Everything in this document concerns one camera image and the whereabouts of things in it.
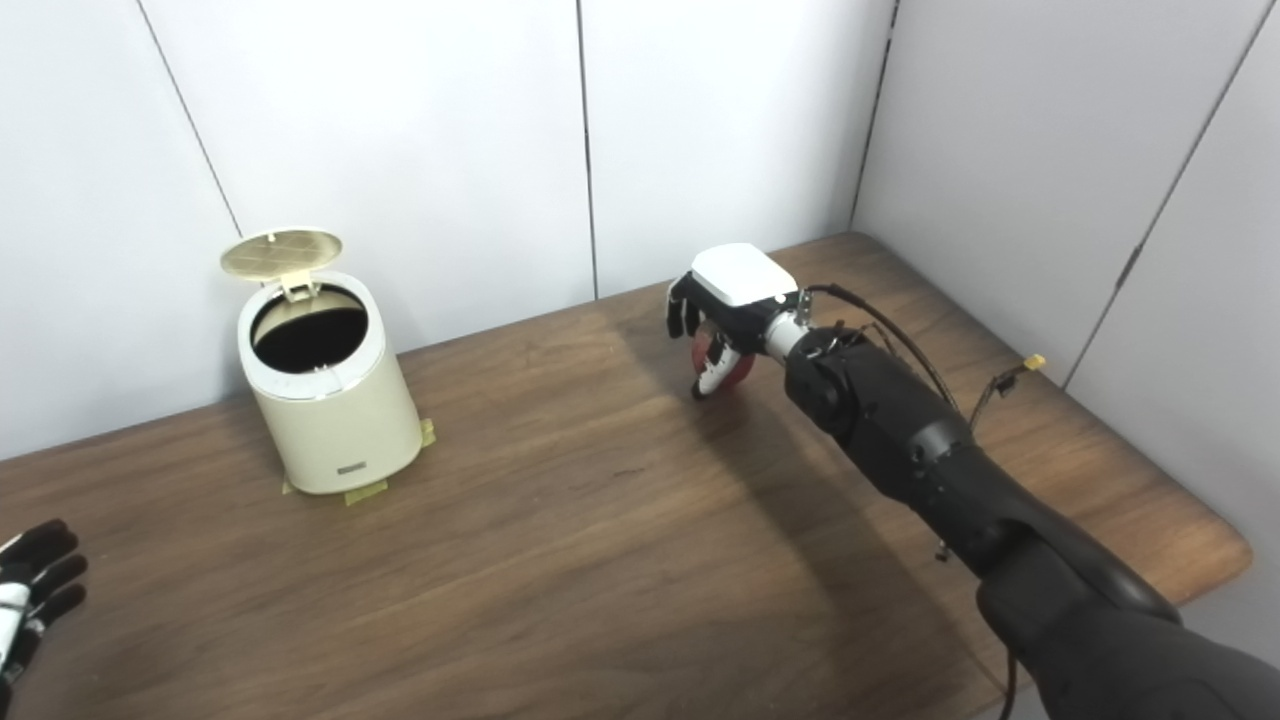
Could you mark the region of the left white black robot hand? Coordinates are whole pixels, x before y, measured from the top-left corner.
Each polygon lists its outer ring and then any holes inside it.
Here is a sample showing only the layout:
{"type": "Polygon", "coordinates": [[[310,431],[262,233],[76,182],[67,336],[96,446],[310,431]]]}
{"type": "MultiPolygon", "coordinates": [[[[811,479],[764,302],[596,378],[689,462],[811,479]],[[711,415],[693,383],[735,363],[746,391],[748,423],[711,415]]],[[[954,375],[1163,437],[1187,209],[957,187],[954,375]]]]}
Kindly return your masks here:
{"type": "Polygon", "coordinates": [[[3,544],[3,711],[49,630],[87,600],[88,559],[61,519],[23,530],[3,544]]]}

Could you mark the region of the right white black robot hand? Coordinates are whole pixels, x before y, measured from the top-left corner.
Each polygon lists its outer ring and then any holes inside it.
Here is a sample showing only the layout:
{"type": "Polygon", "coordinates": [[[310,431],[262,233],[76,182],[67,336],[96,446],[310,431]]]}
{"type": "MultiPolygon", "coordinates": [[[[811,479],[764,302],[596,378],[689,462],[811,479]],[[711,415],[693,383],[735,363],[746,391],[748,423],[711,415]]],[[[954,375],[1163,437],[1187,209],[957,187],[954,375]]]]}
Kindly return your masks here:
{"type": "Polygon", "coordinates": [[[751,243],[724,243],[699,252],[687,272],[666,291],[666,329],[671,338],[709,340],[695,361],[691,396],[709,398],[730,387],[748,360],[764,356],[785,365],[810,331],[803,309],[806,293],[795,278],[751,243]]]}

